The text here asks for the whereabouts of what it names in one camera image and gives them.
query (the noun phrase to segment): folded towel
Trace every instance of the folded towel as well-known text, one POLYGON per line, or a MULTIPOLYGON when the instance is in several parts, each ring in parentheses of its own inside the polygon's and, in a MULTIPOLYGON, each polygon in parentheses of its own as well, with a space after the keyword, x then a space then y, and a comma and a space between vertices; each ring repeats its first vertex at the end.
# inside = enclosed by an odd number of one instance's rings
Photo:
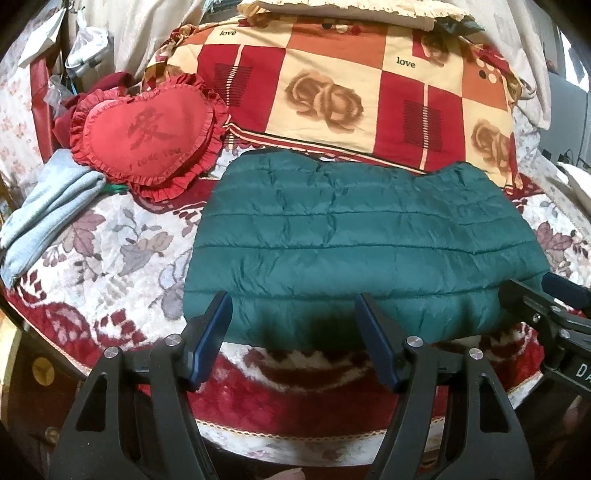
POLYGON ((57 150, 43 167, 38 184, 0 231, 5 251, 0 277, 12 288, 54 238, 105 186, 105 176, 72 160, 70 150, 57 150))

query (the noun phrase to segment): metal screw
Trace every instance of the metal screw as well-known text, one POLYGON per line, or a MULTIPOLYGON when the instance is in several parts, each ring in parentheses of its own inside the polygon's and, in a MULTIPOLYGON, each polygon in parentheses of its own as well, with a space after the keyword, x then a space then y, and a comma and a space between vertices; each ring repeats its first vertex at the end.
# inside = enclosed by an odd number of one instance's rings
POLYGON ((166 337, 165 342, 168 346, 177 346, 182 340, 183 338, 178 333, 173 333, 166 337))
POLYGON ((115 346, 110 346, 107 350, 105 350, 105 356, 107 358, 114 358, 117 355, 119 355, 119 349, 115 346))
POLYGON ((412 347, 419 348, 423 346, 423 339, 416 335, 411 335, 407 338, 407 343, 412 347))
POLYGON ((484 358, 484 353, 479 348, 470 348, 468 353, 474 360, 482 360, 484 358))

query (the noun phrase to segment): plastic bag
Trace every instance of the plastic bag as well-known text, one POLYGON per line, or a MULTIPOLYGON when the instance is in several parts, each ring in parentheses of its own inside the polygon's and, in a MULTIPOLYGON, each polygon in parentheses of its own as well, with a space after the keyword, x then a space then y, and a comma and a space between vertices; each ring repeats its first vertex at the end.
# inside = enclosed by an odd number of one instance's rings
POLYGON ((51 75, 48 82, 49 90, 43 97, 43 101, 53 108, 53 118, 57 118, 66 113, 66 108, 61 102, 74 94, 61 84, 59 75, 51 75))
POLYGON ((82 10, 76 12, 78 33, 66 59, 68 77, 82 77, 113 52, 113 41, 106 28, 89 27, 82 10))

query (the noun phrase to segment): folded jacket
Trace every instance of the folded jacket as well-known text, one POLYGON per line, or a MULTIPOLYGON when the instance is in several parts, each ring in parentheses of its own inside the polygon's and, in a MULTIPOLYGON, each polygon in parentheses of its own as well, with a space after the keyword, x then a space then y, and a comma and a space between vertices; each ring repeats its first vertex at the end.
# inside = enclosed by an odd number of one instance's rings
POLYGON ((100 193, 105 181, 102 173, 76 164, 70 150, 53 154, 31 194, 0 231, 0 250, 5 251, 0 277, 7 288, 100 193))
POLYGON ((515 323, 499 285, 514 278, 540 290, 548 270, 519 211, 469 163, 414 176, 251 151, 203 209, 184 316, 225 290, 234 305, 228 342, 362 349, 355 297, 369 292, 409 335, 432 343, 515 323))

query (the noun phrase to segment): checkered pattern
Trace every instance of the checkered pattern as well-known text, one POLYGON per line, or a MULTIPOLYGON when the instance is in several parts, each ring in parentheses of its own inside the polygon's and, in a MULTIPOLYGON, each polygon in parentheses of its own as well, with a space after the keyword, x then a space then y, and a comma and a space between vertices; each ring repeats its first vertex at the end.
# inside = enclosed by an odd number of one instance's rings
POLYGON ((519 84, 504 59, 450 35, 338 22, 258 14, 186 25, 156 53, 144 87, 196 71, 243 140, 416 173, 465 160, 521 188, 519 84))

